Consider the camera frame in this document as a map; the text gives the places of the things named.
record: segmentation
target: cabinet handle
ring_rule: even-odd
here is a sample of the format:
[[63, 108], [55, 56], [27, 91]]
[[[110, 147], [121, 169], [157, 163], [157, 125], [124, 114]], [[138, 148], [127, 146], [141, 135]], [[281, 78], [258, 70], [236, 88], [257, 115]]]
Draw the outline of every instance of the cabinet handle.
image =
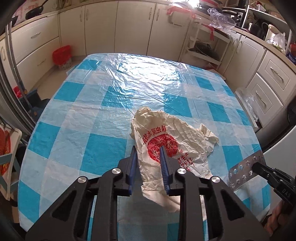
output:
[[157, 15], [156, 15], [156, 21], [158, 20], [158, 17], [159, 17], [159, 12], [160, 12], [160, 8], [158, 9], [157, 11]]
[[6, 60], [5, 51], [4, 51], [4, 47], [3, 46], [1, 46], [1, 58], [2, 58], [3, 61]]
[[284, 79], [276, 72], [276, 70], [274, 70], [273, 68], [271, 68], [270, 67], [270, 69], [271, 69], [271, 71], [273, 72], [273, 73], [275, 73], [278, 77], [280, 77], [281, 78], [281, 81], [282, 81], [282, 83], [284, 83]]
[[262, 98], [261, 98], [261, 96], [258, 94], [258, 92], [257, 92], [257, 91], [255, 91], [255, 92], [256, 92], [256, 95], [258, 96], [259, 100], [262, 101], [262, 103], [264, 104], [264, 107], [266, 108], [266, 103], [262, 100]]
[[233, 50], [233, 46], [234, 46], [235, 41], [238, 42], [238, 39], [235, 39], [235, 40], [233, 41], [232, 46], [231, 46], [231, 50]]
[[151, 14], [152, 14], [152, 8], [150, 8], [149, 20], [151, 19]]
[[39, 34], [41, 34], [41, 32], [34, 34], [34, 35], [31, 37], [31, 39], [37, 37]]
[[42, 64], [45, 60], [46, 60], [46, 58], [44, 60], [42, 60], [39, 64], [37, 64], [37, 66], [39, 66], [40, 64]]
[[[240, 41], [239, 44], [240, 44], [240, 43], [242, 44], [242, 41]], [[239, 44], [237, 45], [237, 49], [239, 48]], [[235, 51], [236, 53], [238, 53], [237, 49], [236, 49], [236, 51]], [[241, 45], [241, 48], [239, 49], [239, 51], [240, 51], [241, 49], [242, 49], [242, 45]]]
[[86, 20], [89, 19], [89, 10], [88, 9], [86, 10], [85, 18], [86, 18]]

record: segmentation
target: crumpled paper bag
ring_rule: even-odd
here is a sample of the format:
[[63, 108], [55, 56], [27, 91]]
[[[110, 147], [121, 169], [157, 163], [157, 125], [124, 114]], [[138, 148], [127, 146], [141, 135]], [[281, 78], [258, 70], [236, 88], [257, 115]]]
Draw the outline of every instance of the crumpled paper bag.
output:
[[131, 120], [131, 137], [136, 141], [143, 196], [169, 212], [180, 210], [180, 197], [169, 197], [164, 190], [159, 161], [161, 146], [165, 146], [168, 156], [196, 176], [212, 176], [207, 156], [219, 139], [203, 124], [195, 129], [164, 111], [142, 107]]

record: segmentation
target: blue checkered tablecloth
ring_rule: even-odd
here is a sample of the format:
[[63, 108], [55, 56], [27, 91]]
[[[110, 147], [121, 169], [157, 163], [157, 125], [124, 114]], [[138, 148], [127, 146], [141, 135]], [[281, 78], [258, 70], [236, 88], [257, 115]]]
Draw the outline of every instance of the blue checkered tablecloth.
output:
[[[21, 227], [28, 230], [79, 176], [98, 177], [129, 156], [131, 119], [143, 106], [195, 128], [205, 124], [220, 140], [208, 157], [210, 170], [226, 183], [228, 170], [260, 149], [248, 118], [218, 75], [148, 56], [89, 55], [50, 100], [29, 141], [18, 189]], [[138, 173], [133, 195], [118, 199], [119, 241], [177, 240], [179, 214], [144, 198], [140, 186]], [[269, 187], [261, 177], [236, 194], [258, 219], [268, 212]]]

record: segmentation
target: kitchen cabinet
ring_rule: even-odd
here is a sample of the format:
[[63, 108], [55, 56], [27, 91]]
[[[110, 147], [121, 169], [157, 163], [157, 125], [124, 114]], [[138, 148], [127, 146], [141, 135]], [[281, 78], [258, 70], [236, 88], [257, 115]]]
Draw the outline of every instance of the kitchen cabinet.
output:
[[247, 86], [247, 90], [254, 96], [256, 114], [264, 128], [278, 114], [283, 104], [258, 73]]
[[1, 56], [1, 61], [2, 61], [2, 65], [5, 71], [6, 77], [10, 83], [10, 86], [14, 88], [17, 86], [17, 83], [15, 81], [15, 78], [13, 76], [13, 73], [11, 71], [11, 68], [8, 62], [6, 47], [5, 47], [5, 38], [0, 41], [0, 56]]
[[60, 13], [62, 46], [70, 45], [72, 56], [85, 56], [84, 35], [85, 6], [76, 7]]
[[119, 1], [115, 26], [115, 52], [147, 54], [156, 3]]
[[262, 45], [246, 36], [241, 36], [235, 53], [223, 75], [232, 91], [235, 91], [238, 87], [247, 87], [264, 54], [265, 48]]
[[167, 8], [168, 5], [156, 4], [147, 55], [178, 61], [190, 18], [183, 14], [184, 25], [174, 25], [169, 22]]
[[36, 49], [17, 65], [26, 90], [30, 91], [38, 80], [54, 67], [52, 53], [59, 47], [59, 38], [55, 38]]
[[295, 73], [270, 51], [267, 51], [257, 72], [270, 85], [283, 104], [287, 104], [295, 89]]
[[115, 24], [118, 1], [85, 6], [86, 54], [114, 53]]
[[240, 38], [241, 38], [241, 34], [240, 33], [237, 33], [233, 30], [231, 30], [230, 32], [230, 43], [226, 49], [226, 52], [225, 52], [225, 55], [223, 57], [223, 60], [218, 68], [218, 73], [221, 74], [221, 75], [224, 75], [236, 49], [237, 49], [237, 46], [240, 42]]
[[16, 64], [21, 62], [34, 50], [58, 36], [57, 14], [38, 19], [13, 31], [12, 46]]

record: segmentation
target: blue gripper pad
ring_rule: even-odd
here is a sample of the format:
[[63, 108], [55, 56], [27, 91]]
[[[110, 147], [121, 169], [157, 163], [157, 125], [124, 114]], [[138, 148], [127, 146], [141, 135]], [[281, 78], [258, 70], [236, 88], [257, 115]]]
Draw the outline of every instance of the blue gripper pad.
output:
[[135, 181], [135, 175], [136, 175], [136, 168], [137, 168], [137, 163], [138, 163], [138, 155], [137, 155], [137, 151], [134, 149], [133, 147], [133, 150], [132, 150], [132, 155], [131, 158], [132, 158], [132, 162], [131, 162], [131, 170], [130, 170], [130, 173], [129, 173], [129, 187], [128, 187], [128, 192], [129, 194], [131, 195], [132, 192], [133, 192], [133, 184], [134, 184], [134, 181]]
[[166, 155], [165, 155], [165, 148], [160, 148], [160, 167], [161, 167], [161, 174], [163, 176], [163, 185], [165, 187], [166, 194], [169, 195], [170, 193], [170, 179], [168, 173], [168, 167], [166, 163]]

